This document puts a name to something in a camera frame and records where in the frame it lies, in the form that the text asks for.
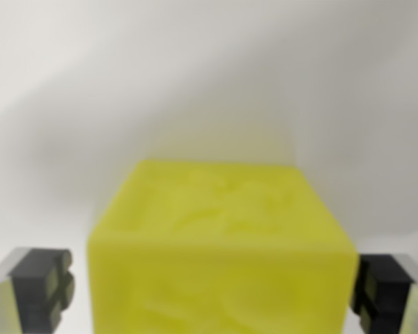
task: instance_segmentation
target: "cube front face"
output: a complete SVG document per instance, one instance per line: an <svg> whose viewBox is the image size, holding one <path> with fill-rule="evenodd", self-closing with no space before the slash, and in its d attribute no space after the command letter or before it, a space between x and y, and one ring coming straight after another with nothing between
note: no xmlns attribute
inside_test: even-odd
<svg viewBox="0 0 418 334"><path fill-rule="evenodd" d="M145 161L88 261L95 333L339 334L357 254L294 168Z"/></svg>

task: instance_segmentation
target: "white surface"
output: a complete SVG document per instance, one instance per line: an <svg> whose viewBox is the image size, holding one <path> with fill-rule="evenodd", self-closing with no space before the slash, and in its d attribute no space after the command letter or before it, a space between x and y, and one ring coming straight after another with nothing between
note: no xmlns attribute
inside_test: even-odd
<svg viewBox="0 0 418 334"><path fill-rule="evenodd" d="M0 1L0 259L72 249L60 334L144 157L296 163L361 251L418 261L418 1Z"/></svg>

